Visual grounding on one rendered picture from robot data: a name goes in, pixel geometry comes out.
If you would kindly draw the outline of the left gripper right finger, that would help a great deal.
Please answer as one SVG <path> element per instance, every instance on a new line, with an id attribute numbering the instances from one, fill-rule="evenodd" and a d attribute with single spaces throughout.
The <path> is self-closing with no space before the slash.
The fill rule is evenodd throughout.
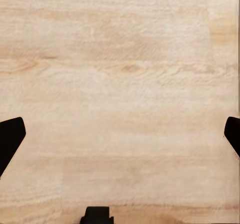
<path id="1" fill-rule="evenodd" d="M 240 157 L 240 119 L 229 117 L 227 119 L 224 135 Z"/>

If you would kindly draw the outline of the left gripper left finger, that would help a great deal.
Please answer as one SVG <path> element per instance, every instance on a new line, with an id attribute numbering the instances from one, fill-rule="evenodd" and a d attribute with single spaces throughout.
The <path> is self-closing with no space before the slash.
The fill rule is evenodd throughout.
<path id="1" fill-rule="evenodd" d="M 0 122 L 0 177 L 26 136 L 22 117 Z"/>

